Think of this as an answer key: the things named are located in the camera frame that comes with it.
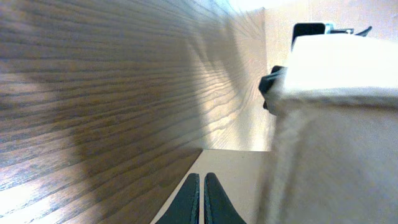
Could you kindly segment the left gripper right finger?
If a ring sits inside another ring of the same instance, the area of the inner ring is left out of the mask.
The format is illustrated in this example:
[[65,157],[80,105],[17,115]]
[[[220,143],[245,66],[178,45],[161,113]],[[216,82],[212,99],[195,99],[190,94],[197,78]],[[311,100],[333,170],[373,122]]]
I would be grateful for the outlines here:
[[204,183],[205,224],[246,224],[234,208],[215,173],[207,173]]

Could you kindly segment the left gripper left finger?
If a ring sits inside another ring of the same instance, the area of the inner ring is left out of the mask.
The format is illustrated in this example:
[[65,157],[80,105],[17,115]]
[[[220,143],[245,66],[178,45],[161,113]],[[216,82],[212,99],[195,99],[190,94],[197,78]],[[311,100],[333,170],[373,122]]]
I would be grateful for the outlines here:
[[199,211],[200,176],[191,173],[156,224],[199,224]]

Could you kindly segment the brown cardboard box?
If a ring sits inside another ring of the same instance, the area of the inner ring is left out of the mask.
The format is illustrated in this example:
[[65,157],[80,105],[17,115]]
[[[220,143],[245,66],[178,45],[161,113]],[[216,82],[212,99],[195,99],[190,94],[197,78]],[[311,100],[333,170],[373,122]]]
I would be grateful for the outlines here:
[[397,222],[397,43],[298,37],[261,79],[276,116],[263,223]]

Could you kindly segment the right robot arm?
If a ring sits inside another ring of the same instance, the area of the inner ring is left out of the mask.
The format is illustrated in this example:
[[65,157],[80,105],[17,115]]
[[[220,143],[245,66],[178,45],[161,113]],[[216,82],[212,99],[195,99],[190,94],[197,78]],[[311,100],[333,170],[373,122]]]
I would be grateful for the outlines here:
[[[361,37],[366,37],[369,32],[373,29],[369,26],[361,32],[354,33],[353,28],[345,29],[335,29],[334,23],[331,22],[308,22],[308,23],[296,23],[293,28],[291,49],[294,47],[294,43],[297,37],[307,36],[307,35],[327,35],[327,34],[349,34],[357,35]],[[264,98],[263,108],[265,110],[271,111],[271,100],[266,97],[266,94],[271,90],[274,83],[281,79],[286,73],[287,67],[275,65],[273,66],[271,73],[262,77],[259,84],[259,91]]]

